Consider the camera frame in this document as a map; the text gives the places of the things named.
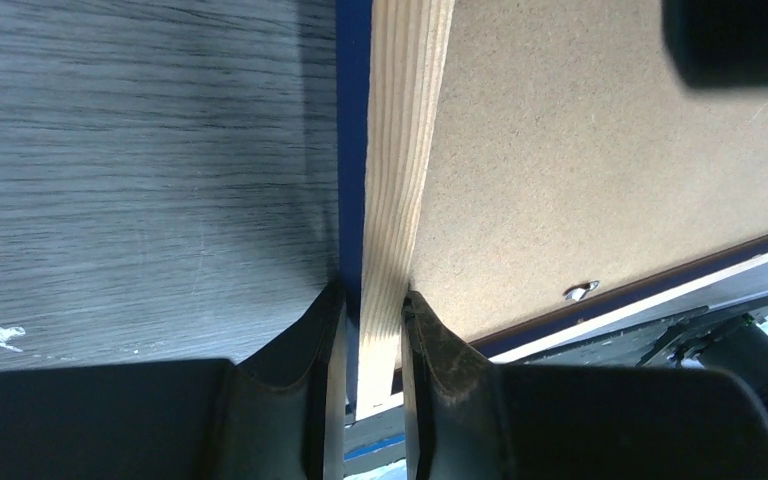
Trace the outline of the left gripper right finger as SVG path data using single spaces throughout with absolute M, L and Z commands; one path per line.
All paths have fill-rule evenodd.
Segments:
M 768 414 L 700 369 L 510 365 L 403 305 L 412 479 L 768 479 Z

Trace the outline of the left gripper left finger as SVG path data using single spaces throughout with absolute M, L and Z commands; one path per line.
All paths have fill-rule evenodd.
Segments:
M 0 372 L 0 479 L 339 479 L 345 291 L 241 363 Z

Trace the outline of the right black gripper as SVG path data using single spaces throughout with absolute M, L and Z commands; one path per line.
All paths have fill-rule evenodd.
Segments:
M 768 88 L 768 1 L 663 1 L 661 31 L 689 89 Z

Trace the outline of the blue wooden picture frame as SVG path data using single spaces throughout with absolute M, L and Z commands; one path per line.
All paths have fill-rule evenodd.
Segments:
M 421 292 L 496 362 L 768 274 L 768 89 L 696 92 L 671 1 L 340 1 L 340 271 L 360 419 Z

